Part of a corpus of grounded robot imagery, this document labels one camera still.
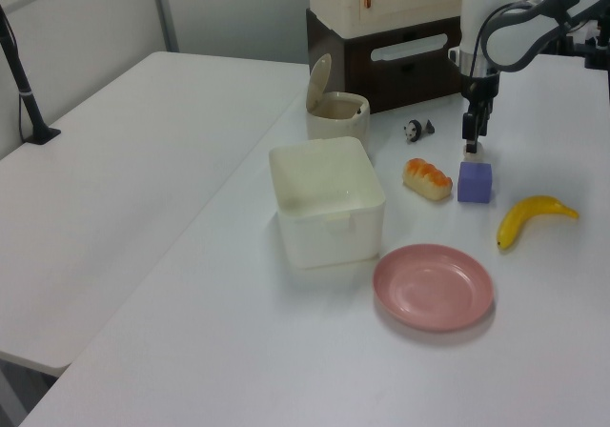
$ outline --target gray floor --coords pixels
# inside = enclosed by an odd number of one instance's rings
[[[17,427],[55,380],[0,360],[0,427]]]

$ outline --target small white bin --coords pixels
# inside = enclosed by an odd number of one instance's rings
[[[313,268],[378,254],[385,194],[357,139],[275,148],[269,162],[279,227],[293,265]]]
[[[326,85],[333,60],[330,54],[317,61],[307,90],[307,137],[309,139],[352,136],[368,149],[371,106],[362,95],[328,91]]]

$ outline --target pink plate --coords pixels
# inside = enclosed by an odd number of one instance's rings
[[[470,255],[446,246],[416,244],[385,255],[373,288],[396,319],[418,329],[448,332],[481,318],[494,301],[494,286]]]

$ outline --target brown drawer unit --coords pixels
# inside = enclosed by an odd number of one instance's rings
[[[369,100],[371,112],[459,92],[459,72],[447,56],[450,48],[459,45],[459,17],[352,39],[327,28],[311,10],[307,10],[306,18],[310,70],[325,53],[333,58],[329,92],[363,95]],[[442,35],[446,35],[446,43],[441,49],[396,59],[372,58],[372,53],[381,48]]]

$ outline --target panda figurine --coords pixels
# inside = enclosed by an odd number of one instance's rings
[[[425,128],[422,128],[419,121],[414,119],[404,128],[404,133],[407,135],[407,141],[409,143],[415,143],[425,133],[432,134],[434,132],[435,128],[430,121],[426,123]]]

